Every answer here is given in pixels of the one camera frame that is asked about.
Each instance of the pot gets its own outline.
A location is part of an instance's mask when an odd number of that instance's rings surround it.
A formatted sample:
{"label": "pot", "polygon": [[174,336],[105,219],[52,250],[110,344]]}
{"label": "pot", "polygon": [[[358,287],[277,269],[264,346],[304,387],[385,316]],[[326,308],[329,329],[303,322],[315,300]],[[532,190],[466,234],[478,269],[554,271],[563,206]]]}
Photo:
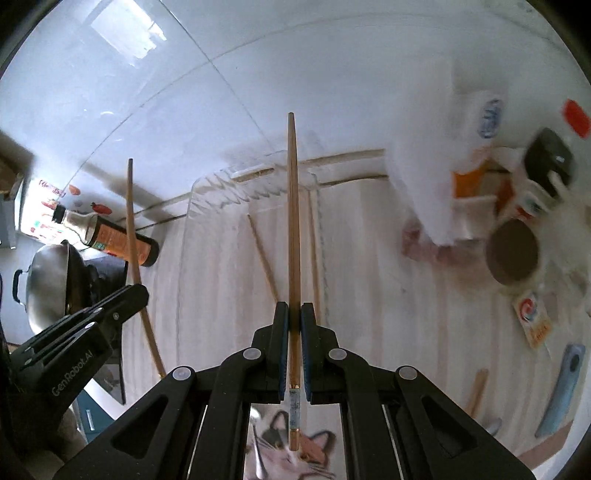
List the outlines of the pot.
{"label": "pot", "polygon": [[[27,273],[24,303],[18,297],[18,281],[23,273]],[[12,298],[25,307],[35,334],[64,315],[90,306],[88,274],[82,257],[65,240],[59,245],[41,247],[28,270],[14,273]]]}

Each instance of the bottle label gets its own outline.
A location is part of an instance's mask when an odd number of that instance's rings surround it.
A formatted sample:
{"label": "bottle label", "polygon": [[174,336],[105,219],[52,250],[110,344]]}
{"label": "bottle label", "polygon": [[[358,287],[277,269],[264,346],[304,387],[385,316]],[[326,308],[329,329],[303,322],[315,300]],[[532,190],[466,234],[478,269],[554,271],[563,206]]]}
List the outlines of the bottle label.
{"label": "bottle label", "polygon": [[[141,240],[137,240],[135,245],[138,250],[138,263],[143,265],[150,254],[151,245]],[[104,223],[99,225],[99,233],[96,235],[96,240],[91,247],[129,261],[127,234]]]}

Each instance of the screw head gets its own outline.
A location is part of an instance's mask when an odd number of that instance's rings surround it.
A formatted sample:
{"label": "screw head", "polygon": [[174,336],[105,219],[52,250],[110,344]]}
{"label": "screw head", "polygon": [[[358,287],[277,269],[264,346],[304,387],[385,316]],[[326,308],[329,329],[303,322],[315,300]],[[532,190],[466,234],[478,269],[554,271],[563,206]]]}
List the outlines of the screw head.
{"label": "screw head", "polygon": [[344,360],[347,358],[347,352],[345,352],[342,348],[333,348],[329,352],[329,357],[331,357],[332,360]]}
{"label": "screw head", "polygon": [[398,375],[405,380],[414,380],[418,376],[418,373],[413,367],[406,365],[398,370]]}
{"label": "screw head", "polygon": [[261,351],[258,348],[247,348],[242,356],[247,360],[256,360],[261,356]]}
{"label": "screw head", "polygon": [[191,376],[191,371],[187,367],[178,367],[174,369],[173,378],[175,380],[186,380]]}

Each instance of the kitchen counter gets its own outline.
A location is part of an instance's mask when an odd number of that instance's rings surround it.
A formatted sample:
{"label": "kitchen counter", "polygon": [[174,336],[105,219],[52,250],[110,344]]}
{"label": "kitchen counter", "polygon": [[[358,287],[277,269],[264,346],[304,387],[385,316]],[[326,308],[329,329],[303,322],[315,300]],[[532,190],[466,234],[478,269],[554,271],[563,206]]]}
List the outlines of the kitchen counter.
{"label": "kitchen counter", "polygon": [[[591,322],[584,310],[558,294],[547,349],[533,351],[512,299],[499,291],[483,261],[462,269],[401,255],[405,207],[387,181],[329,187],[312,195],[311,201],[323,287],[315,307],[320,321],[335,330],[340,345],[383,368],[414,365],[462,407],[467,406],[476,372],[487,368],[490,374],[477,421],[486,424],[500,417],[503,424],[496,438],[516,455],[540,444],[543,439],[534,433],[565,345],[591,345]],[[282,207],[265,209],[251,202],[248,211],[280,298],[286,299],[287,228]],[[314,298],[308,211],[303,196],[303,301]],[[142,269],[142,280],[151,295],[148,311],[168,371],[181,364],[195,369],[218,364],[248,346],[254,329],[272,318],[272,297],[246,216],[223,213],[215,218],[215,228],[182,218],[142,232],[161,244],[157,263]],[[125,323],[123,356],[126,393],[133,403],[158,381],[139,317]],[[581,402],[591,404],[591,385],[583,381],[586,360],[562,424],[566,433],[573,419],[572,430],[578,432],[591,420],[589,412],[575,418]],[[535,463],[555,451],[543,452]]]}

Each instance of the logo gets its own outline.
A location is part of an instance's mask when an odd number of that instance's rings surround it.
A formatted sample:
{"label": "logo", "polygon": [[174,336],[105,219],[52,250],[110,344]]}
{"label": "logo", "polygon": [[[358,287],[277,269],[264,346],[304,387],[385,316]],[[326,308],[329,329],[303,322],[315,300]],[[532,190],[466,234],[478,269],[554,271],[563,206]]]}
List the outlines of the logo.
{"label": "logo", "polygon": [[523,299],[519,304],[519,317],[525,322],[532,322],[538,313],[535,297]]}
{"label": "logo", "polygon": [[503,110],[503,101],[495,98],[485,103],[483,108],[478,135],[482,138],[493,138],[499,131],[501,123],[501,112]]}
{"label": "logo", "polygon": [[78,363],[73,365],[72,368],[70,368],[69,372],[66,372],[66,374],[64,375],[64,379],[51,389],[51,393],[53,393],[55,397],[59,397],[61,392],[68,386],[68,384],[72,380],[74,380],[74,377],[78,375],[80,370],[84,368],[84,366],[88,363],[88,360],[90,360],[91,358],[92,352],[88,350],[85,354],[85,358],[80,357]]}

